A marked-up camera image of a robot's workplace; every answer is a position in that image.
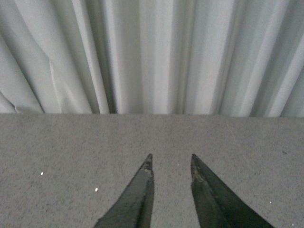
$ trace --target gray surface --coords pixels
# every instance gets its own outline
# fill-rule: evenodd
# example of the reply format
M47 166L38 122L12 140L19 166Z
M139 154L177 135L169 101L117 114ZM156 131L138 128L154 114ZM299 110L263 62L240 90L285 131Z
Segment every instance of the gray surface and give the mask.
M304 119L2 114L0 127L0 227L93 227L148 153L153 228L199 227L192 153L275 227L304 227Z

